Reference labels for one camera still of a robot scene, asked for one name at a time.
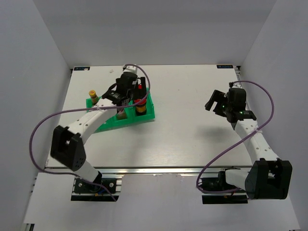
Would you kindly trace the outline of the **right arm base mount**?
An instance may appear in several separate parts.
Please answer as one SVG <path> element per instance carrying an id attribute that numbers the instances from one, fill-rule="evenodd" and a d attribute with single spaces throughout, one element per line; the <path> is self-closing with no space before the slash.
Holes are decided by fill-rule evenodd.
<path id="1" fill-rule="evenodd" d="M 202 190 L 204 205 L 247 204 L 248 197 L 242 189 L 226 182 L 225 170 L 220 170 L 214 177 L 208 174 L 198 180 L 197 185 Z"/>

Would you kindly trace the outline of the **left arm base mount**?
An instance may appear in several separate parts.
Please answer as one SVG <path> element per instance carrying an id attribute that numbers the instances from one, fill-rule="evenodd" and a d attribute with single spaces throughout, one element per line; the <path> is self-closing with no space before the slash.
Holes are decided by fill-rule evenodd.
<path id="1" fill-rule="evenodd" d="M 105 188 L 85 183 L 80 178 L 75 178 L 71 193 L 71 201 L 78 202 L 114 202 L 117 201 L 121 192 L 123 175 L 103 174 L 101 185 Z"/>

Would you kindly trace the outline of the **red cap sauce jar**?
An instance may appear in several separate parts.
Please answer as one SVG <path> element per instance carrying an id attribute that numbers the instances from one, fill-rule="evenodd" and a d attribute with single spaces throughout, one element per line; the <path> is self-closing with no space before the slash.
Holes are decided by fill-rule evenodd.
<path id="1" fill-rule="evenodd" d="M 146 108 L 147 99 L 144 99 L 144 100 L 137 99 L 137 100 L 134 100 L 134 103 L 137 104 L 135 106 L 136 115 L 142 116 L 147 113 L 147 108 Z"/>

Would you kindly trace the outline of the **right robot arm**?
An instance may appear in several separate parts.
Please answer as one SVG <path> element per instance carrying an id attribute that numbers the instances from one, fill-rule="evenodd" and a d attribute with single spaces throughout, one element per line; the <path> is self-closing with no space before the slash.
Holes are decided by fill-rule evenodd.
<path id="1" fill-rule="evenodd" d="M 244 190 L 250 199 L 280 199 L 288 195 L 292 165 L 281 160 L 270 148 L 259 130 L 254 113 L 246 109 L 246 91 L 230 88 L 227 93 L 215 90 L 205 109 L 225 117 L 233 130 L 244 140 L 250 156 L 250 170 L 227 168 L 219 172 L 217 185 L 223 192 L 233 187 Z"/>

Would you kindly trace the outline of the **pink cap spice jar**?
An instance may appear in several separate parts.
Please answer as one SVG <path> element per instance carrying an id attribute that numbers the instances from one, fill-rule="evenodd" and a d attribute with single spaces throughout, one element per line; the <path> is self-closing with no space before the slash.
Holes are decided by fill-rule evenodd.
<path id="1" fill-rule="evenodd" d="M 116 114 L 117 120 L 127 119 L 127 114 L 125 109 L 119 109 Z"/>

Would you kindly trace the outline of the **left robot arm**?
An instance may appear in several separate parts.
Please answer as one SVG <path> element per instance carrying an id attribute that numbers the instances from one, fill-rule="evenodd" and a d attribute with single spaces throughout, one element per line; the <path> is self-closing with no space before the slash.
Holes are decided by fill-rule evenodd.
<path id="1" fill-rule="evenodd" d="M 143 99 L 146 93 L 145 77 L 123 72 L 81 118 L 54 129 L 51 157 L 82 178 L 91 192 L 97 192 L 102 186 L 102 174 L 86 160 L 84 144 L 99 126 L 124 110 L 130 101 Z"/>

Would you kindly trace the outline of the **green label sauce bottle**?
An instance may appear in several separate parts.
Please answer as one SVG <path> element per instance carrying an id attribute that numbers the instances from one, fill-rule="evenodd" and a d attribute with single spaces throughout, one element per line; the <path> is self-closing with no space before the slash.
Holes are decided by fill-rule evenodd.
<path id="1" fill-rule="evenodd" d="M 95 105 L 99 101 L 99 97 L 97 96 L 95 90 L 90 90 L 89 91 L 89 96 L 90 96 L 92 105 Z"/>

